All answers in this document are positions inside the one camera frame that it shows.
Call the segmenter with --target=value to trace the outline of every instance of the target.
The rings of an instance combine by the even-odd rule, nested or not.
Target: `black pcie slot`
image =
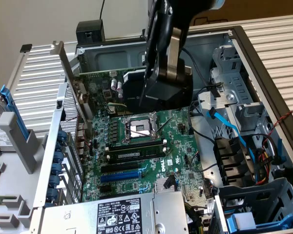
[[[112,158],[109,163],[121,163],[121,162],[132,162],[132,161],[140,161],[140,160],[147,160],[147,159],[153,159],[157,157],[165,157],[165,153],[159,153],[159,154],[153,154],[153,155],[140,155],[140,156],[134,156],[134,157],[127,157],[127,158]]]
[[[107,165],[107,166],[101,167],[101,173],[134,170],[134,169],[138,169],[138,168],[139,168],[139,165],[137,162],[117,164],[117,165]]]
[[[126,149],[131,149],[131,148],[138,148],[138,147],[145,147],[145,146],[154,146],[154,145],[162,145],[163,141],[149,141],[149,142],[144,142],[144,143],[134,143],[134,144],[129,144],[129,145],[122,145],[122,146],[114,146],[110,147],[110,151],[116,151],[116,150],[126,150]]]
[[[121,196],[129,196],[129,195],[136,195],[136,194],[139,194],[139,191],[123,193],[123,194],[116,194],[116,195],[106,195],[106,196],[99,197],[99,199],[103,200],[103,199],[109,199],[109,198],[115,198],[115,197],[121,197]]]

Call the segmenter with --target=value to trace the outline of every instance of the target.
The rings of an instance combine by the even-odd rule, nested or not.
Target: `robotic arm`
[[[140,106],[179,108],[192,100],[193,78],[180,52],[192,18],[225,0],[155,0],[146,37],[145,85]]]

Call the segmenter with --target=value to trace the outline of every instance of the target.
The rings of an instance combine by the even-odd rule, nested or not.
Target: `power supply label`
[[[140,198],[98,205],[97,234],[142,234]]]

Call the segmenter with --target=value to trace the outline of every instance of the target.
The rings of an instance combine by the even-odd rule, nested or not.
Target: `metal side panel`
[[[75,56],[76,43],[66,43],[67,56]],[[21,53],[8,83],[13,99],[28,129],[38,138],[49,132],[59,85],[65,74],[60,57],[50,55],[51,45],[33,46]]]
[[[191,27],[196,30],[241,25],[289,109],[293,111],[293,15]]]

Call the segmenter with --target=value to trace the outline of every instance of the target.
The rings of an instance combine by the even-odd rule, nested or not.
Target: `blue pcie slot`
[[[101,183],[112,182],[116,180],[141,178],[141,176],[142,176],[142,172],[138,170],[132,171],[132,172],[122,172],[122,173],[112,174],[112,175],[103,175],[101,176]]]

